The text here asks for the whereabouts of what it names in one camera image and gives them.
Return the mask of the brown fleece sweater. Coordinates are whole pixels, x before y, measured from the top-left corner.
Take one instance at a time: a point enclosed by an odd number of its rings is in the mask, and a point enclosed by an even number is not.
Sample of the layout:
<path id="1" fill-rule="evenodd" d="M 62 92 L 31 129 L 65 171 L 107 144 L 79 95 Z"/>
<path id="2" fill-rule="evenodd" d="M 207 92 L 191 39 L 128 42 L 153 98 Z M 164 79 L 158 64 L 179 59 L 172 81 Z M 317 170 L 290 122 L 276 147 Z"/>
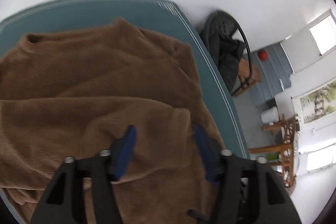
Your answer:
<path id="1" fill-rule="evenodd" d="M 129 125 L 137 144 L 113 186 L 123 221 L 210 214 L 217 188 L 205 179 L 192 127 L 221 137 L 189 44 L 120 19 L 26 34 L 1 58 L 1 188 L 24 223 L 65 157 L 92 157 Z"/>

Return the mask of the wooden chair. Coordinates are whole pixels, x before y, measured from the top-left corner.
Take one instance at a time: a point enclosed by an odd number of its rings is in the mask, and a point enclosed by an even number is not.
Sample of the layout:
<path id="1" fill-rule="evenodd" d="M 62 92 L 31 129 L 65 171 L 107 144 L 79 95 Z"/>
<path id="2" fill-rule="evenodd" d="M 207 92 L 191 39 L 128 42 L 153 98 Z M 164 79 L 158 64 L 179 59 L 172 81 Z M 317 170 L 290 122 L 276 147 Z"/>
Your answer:
<path id="1" fill-rule="evenodd" d="M 281 137 L 280 144 L 270 145 L 267 147 L 250 148 L 250 153 L 277 153 L 280 158 L 271 163 L 271 166 L 281 167 L 281 177 L 287 188 L 292 187 L 295 182 L 294 174 L 294 139 L 297 133 L 298 120 L 296 116 L 286 119 L 282 118 L 272 124 L 263 126 L 263 131 L 276 131 L 284 133 Z"/>

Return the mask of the white bucket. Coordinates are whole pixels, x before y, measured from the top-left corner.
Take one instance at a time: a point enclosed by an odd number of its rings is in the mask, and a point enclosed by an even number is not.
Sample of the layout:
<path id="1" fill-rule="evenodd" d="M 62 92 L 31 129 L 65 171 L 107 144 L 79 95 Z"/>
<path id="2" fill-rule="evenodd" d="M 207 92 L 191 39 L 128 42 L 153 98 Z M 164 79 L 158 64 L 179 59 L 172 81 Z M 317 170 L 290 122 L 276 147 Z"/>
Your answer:
<path id="1" fill-rule="evenodd" d="M 278 113 L 278 109 L 276 106 L 268 109 L 268 110 L 264 110 L 261 113 L 261 120 L 264 124 L 270 124 L 270 123 L 274 123 L 274 122 L 278 122 L 279 121 L 279 113 Z"/>

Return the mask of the hanging scroll painting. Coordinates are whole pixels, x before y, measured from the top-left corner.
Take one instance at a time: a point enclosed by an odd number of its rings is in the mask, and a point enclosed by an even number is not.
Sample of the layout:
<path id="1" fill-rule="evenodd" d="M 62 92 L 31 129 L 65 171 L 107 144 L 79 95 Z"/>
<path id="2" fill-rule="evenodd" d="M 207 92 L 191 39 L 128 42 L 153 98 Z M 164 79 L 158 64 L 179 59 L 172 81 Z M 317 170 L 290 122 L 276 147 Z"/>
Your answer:
<path id="1" fill-rule="evenodd" d="M 303 124 L 311 124 L 335 114 L 335 80 L 291 99 L 294 112 Z"/>

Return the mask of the wooden stool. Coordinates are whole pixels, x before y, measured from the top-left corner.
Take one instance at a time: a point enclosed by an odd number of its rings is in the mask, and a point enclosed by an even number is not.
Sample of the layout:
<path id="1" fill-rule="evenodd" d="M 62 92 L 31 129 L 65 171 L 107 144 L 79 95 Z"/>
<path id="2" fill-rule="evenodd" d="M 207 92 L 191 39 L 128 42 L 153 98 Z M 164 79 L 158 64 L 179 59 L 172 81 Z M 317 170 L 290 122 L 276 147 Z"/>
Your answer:
<path id="1" fill-rule="evenodd" d="M 241 59 L 238 67 L 238 80 L 240 85 L 232 92 L 234 97 L 246 92 L 248 89 L 262 82 L 261 73 L 249 60 Z"/>

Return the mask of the red ball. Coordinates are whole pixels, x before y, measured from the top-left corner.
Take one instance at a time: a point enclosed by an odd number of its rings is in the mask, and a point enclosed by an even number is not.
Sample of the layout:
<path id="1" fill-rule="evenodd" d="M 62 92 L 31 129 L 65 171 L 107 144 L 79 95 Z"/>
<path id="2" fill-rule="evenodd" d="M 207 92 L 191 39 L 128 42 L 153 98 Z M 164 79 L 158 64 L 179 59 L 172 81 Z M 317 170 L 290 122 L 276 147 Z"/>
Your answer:
<path id="1" fill-rule="evenodd" d="M 258 51 L 258 57 L 261 61 L 266 61 L 268 59 L 268 53 L 266 50 Z"/>

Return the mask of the black jacket on chair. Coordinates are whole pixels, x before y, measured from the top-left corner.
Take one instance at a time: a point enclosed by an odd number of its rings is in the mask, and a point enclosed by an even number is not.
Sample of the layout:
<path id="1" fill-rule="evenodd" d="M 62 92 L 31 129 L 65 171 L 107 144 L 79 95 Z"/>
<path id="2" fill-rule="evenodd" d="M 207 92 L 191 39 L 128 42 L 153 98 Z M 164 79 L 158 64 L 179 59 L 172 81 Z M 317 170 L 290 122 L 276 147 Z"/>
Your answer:
<path id="1" fill-rule="evenodd" d="M 245 49 L 245 43 L 238 39 L 219 34 L 209 38 L 210 56 L 229 92 L 232 92 L 236 83 L 239 62 Z"/>

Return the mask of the black mesh chair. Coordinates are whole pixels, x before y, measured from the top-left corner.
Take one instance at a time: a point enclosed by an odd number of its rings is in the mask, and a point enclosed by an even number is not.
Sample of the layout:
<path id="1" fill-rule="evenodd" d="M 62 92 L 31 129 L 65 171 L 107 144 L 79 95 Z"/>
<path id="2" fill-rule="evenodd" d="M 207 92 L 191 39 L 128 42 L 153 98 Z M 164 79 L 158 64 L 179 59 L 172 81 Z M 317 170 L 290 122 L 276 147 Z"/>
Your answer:
<path id="1" fill-rule="evenodd" d="M 205 25 L 203 29 L 201 30 L 201 33 L 199 34 L 209 54 L 210 54 L 209 38 L 215 36 L 216 34 L 219 34 L 222 37 L 228 36 L 228 37 L 231 37 L 232 39 L 238 39 L 238 40 L 243 41 L 246 45 L 246 49 L 244 50 L 243 56 L 241 59 L 249 60 L 252 63 L 251 51 L 249 48 L 247 38 L 242 28 L 230 14 L 222 10 L 216 10 L 208 16 L 205 22 Z M 236 88 L 239 85 L 240 83 L 237 77 L 236 83 L 234 85 L 232 92 L 236 90 Z"/>

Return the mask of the teal table mat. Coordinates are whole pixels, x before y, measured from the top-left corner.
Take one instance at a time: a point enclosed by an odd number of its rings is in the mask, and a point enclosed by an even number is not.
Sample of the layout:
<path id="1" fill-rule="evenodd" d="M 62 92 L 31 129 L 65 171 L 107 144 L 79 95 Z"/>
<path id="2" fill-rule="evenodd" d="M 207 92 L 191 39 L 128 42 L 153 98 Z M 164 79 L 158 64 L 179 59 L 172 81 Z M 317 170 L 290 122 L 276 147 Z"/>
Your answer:
<path id="1" fill-rule="evenodd" d="M 58 0 L 1 22 L 1 196 L 29 223 L 67 156 L 137 144 L 113 186 L 125 223 L 193 223 L 217 189 L 193 125 L 242 157 L 231 96 L 180 9 L 161 0 Z"/>

